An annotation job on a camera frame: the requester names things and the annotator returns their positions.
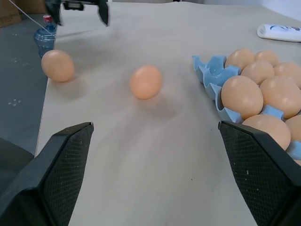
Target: cable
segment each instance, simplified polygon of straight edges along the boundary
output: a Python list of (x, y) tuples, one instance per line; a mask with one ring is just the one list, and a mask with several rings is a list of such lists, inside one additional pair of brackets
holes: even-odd
[(29, 15), (27, 15), (23, 10), (21, 10), (12, 0), (9, 0), (11, 4), (13, 4), (18, 10), (20, 10), (25, 16), (27, 16), (29, 19), (31, 19), (33, 22), (35, 22), (38, 26), (40, 26), (41, 28), (43, 28), (47, 33), (49, 33), (50, 35), (52, 35), (53, 37), (55, 37), (54, 34), (52, 34), (50, 31), (48, 31), (45, 27), (43, 27), (42, 25), (40, 25), (38, 22), (36, 22), (34, 19), (32, 19)]

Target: red bottle cap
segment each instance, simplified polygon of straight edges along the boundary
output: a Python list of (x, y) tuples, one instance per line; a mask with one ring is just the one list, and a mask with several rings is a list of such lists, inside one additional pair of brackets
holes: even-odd
[(51, 17), (51, 15), (44, 15), (43, 19), (44, 19), (45, 23), (52, 23), (52, 17)]

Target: cardboard box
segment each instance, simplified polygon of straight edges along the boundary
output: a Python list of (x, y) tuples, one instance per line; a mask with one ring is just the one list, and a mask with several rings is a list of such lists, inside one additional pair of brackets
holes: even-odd
[(15, 0), (16, 5), (25, 13), (46, 13), (44, 0)]
[(21, 22), (18, 9), (8, 0), (0, 0), (0, 27)]

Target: water bottle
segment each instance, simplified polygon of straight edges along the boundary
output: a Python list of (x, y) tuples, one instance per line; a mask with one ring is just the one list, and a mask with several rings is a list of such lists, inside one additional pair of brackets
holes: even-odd
[(34, 41), (38, 46), (39, 56), (41, 58), (46, 52), (53, 50), (56, 31), (56, 26), (52, 23), (52, 17), (50, 15), (44, 15), (43, 19), (46, 24), (45, 29), (49, 32), (45, 31), (43, 28), (40, 28), (33, 36)]

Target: gray floor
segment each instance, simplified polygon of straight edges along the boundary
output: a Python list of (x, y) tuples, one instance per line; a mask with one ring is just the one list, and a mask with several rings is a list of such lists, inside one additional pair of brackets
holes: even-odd
[(33, 41), (39, 27), (22, 19), (0, 31), (0, 138), (35, 153), (47, 77)]

